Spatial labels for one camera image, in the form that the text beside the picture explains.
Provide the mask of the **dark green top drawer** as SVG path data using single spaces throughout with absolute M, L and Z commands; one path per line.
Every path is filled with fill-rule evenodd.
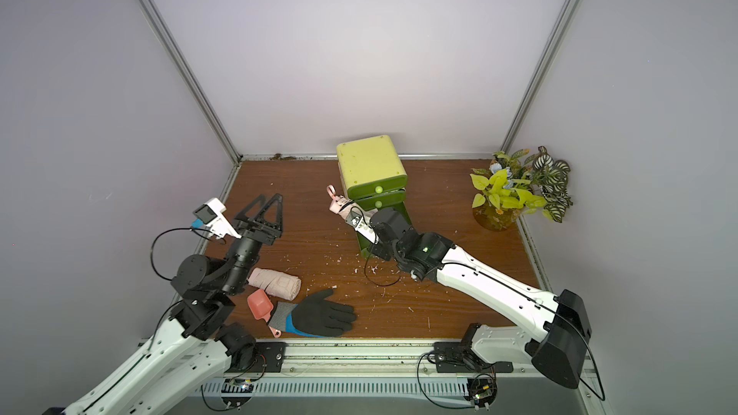
M 344 183 L 344 189 L 350 199 L 362 200 L 403 190 L 406 185 L 407 175 L 401 174 L 369 182 L 349 180 Z

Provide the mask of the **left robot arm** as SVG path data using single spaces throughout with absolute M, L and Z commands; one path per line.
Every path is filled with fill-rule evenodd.
M 253 364 L 255 338 L 228 318 L 261 248 L 283 234 L 282 195 L 259 196 L 233 222 L 220 209 L 200 207 L 195 214 L 214 236 L 232 236 L 226 256 L 187 257 L 170 281 L 180 299 L 163 313 L 152 336 L 98 386 L 47 413 L 163 414 L 212 378 Z

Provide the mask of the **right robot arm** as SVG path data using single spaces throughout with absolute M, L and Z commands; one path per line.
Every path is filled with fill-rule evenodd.
M 578 294 L 518 282 L 441 234 L 417 232 L 395 209 L 357 216 L 354 223 L 375 257 L 395 261 L 418 282 L 447 286 L 505 316 L 524 332 L 522 352 L 540 374 L 566 388 L 580 386 L 592 330 Z

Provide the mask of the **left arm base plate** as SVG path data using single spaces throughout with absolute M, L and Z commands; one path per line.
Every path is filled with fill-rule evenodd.
M 246 346 L 231 357 L 228 373 L 280 373 L 287 345 L 282 341 L 265 341 Z

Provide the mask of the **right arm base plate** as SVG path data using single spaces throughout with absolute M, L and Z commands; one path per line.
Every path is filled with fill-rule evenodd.
M 427 361 L 435 366 L 438 373 L 503 373 L 511 374 L 513 364 L 508 361 L 489 363 L 472 350 L 472 339 L 480 329 L 487 329 L 480 323 L 471 324 L 461 341 L 439 341 L 434 343 Z

